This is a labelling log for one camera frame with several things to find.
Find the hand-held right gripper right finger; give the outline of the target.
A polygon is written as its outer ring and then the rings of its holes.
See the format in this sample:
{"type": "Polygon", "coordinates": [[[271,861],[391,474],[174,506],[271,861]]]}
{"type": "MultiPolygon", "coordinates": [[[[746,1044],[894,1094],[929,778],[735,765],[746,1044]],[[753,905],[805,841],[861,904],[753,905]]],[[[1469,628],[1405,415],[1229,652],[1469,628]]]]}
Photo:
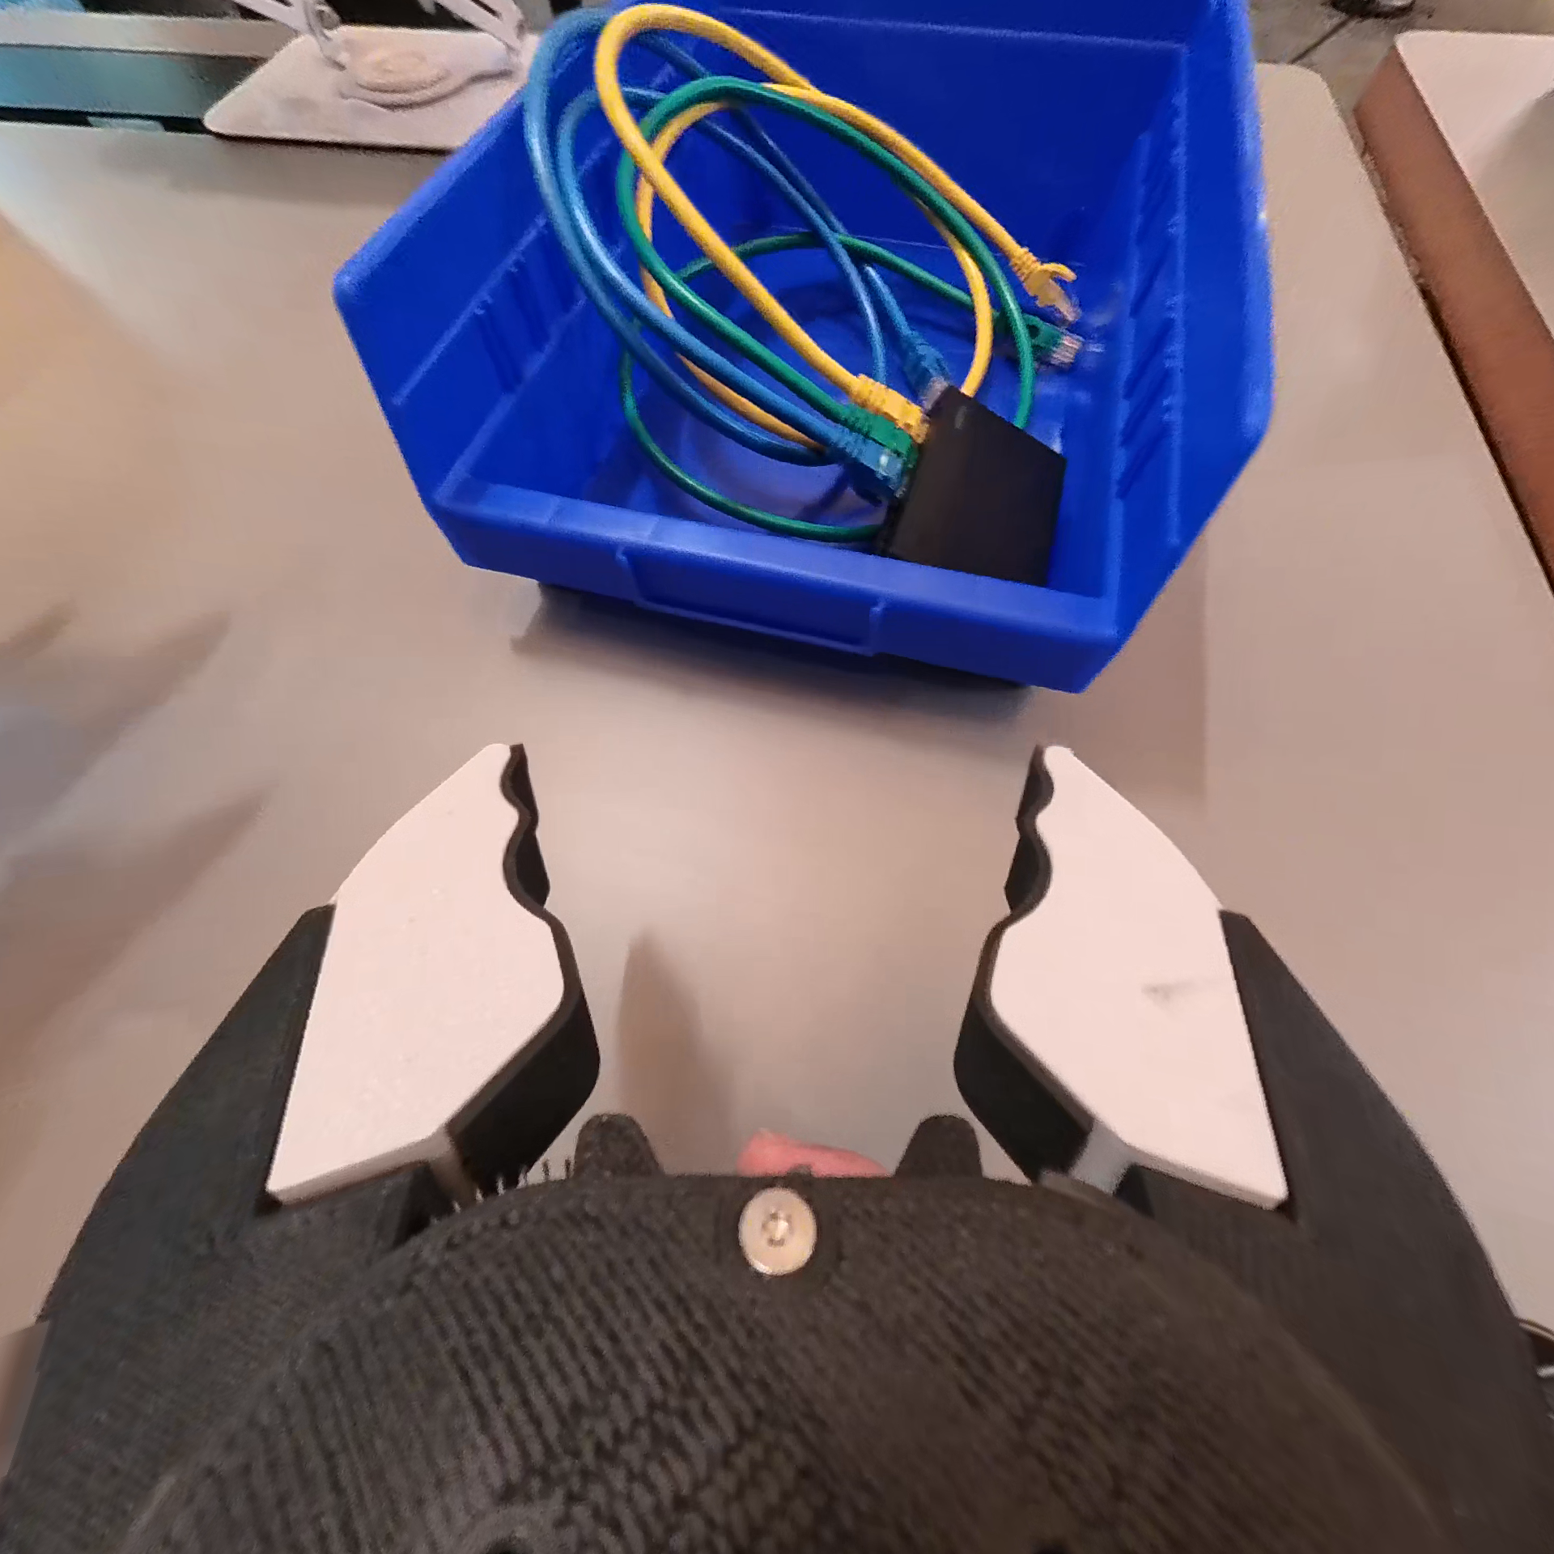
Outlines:
{"type": "Polygon", "coordinates": [[[1116,1196],[1147,1172],[1282,1211],[1221,904],[1175,843],[1073,750],[1040,746],[1003,900],[953,1068],[1018,1177],[1116,1196]]]}

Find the brown-edged side table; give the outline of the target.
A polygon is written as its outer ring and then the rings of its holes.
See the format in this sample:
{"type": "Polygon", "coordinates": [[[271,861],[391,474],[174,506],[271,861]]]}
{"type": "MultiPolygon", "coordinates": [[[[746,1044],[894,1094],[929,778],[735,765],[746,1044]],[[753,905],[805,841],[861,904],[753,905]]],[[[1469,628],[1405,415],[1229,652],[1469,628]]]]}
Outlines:
{"type": "Polygon", "coordinates": [[[1355,125],[1553,578],[1553,40],[1406,32],[1362,93],[1355,125]]]}

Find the white monitor stand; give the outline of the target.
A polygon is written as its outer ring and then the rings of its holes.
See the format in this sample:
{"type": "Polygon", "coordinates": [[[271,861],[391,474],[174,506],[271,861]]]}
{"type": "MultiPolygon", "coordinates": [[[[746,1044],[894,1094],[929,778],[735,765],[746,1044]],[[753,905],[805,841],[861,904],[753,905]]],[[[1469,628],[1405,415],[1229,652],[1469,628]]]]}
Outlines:
{"type": "Polygon", "coordinates": [[[289,41],[204,117],[254,143],[450,152],[526,86],[548,4],[411,4],[417,21],[370,21],[374,4],[243,3],[289,41]]]}

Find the blue plastic storage bin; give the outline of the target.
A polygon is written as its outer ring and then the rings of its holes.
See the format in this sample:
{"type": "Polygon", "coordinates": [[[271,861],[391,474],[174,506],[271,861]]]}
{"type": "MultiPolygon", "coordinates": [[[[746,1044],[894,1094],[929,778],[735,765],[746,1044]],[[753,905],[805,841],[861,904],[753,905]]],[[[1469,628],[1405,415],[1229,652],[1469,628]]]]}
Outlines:
{"type": "Polygon", "coordinates": [[[611,4],[337,273],[480,571],[1060,693],[1270,428],[1244,4],[611,4]],[[1068,460],[1048,584],[879,554],[944,386],[1068,460]]]}

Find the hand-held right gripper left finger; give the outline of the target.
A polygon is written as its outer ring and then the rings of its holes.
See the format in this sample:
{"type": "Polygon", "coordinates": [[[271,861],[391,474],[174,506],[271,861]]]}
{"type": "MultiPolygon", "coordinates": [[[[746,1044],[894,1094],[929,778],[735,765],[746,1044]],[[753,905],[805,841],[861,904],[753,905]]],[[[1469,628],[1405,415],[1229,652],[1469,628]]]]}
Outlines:
{"type": "Polygon", "coordinates": [[[598,1081],[550,894],[520,744],[478,752],[363,855],[332,902],[272,1200],[426,1168],[470,1203],[542,1166],[598,1081]]]}

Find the black network switch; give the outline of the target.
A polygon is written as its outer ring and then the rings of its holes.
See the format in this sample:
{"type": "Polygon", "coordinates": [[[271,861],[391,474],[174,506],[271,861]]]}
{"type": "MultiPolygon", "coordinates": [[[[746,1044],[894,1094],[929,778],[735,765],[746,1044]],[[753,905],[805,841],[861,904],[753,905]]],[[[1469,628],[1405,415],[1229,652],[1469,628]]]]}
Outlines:
{"type": "Polygon", "coordinates": [[[1068,460],[955,386],[927,434],[879,554],[909,565],[1042,587],[1051,572],[1068,460]]]}

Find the person's right hand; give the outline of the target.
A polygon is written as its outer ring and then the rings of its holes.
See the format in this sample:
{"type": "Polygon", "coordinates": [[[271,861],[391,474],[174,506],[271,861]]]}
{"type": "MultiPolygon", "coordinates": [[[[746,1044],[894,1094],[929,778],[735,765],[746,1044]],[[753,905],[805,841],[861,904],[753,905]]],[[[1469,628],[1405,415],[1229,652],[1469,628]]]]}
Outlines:
{"type": "Polygon", "coordinates": [[[792,1176],[827,1179],[885,1179],[890,1170],[874,1159],[842,1148],[796,1140],[761,1131],[748,1139],[737,1168],[744,1177],[777,1179],[792,1176]]]}

